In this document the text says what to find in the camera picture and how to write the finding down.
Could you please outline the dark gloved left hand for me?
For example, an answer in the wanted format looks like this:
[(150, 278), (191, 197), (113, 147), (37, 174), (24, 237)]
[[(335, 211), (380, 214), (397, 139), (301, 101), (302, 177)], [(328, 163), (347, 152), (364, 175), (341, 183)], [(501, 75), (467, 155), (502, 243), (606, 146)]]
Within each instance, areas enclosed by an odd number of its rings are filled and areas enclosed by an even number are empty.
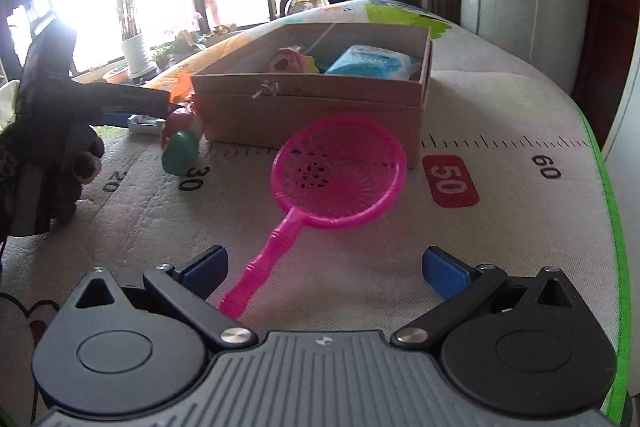
[(1, 238), (44, 234), (52, 221), (70, 220), (103, 155), (90, 121), (16, 118), (1, 132)]

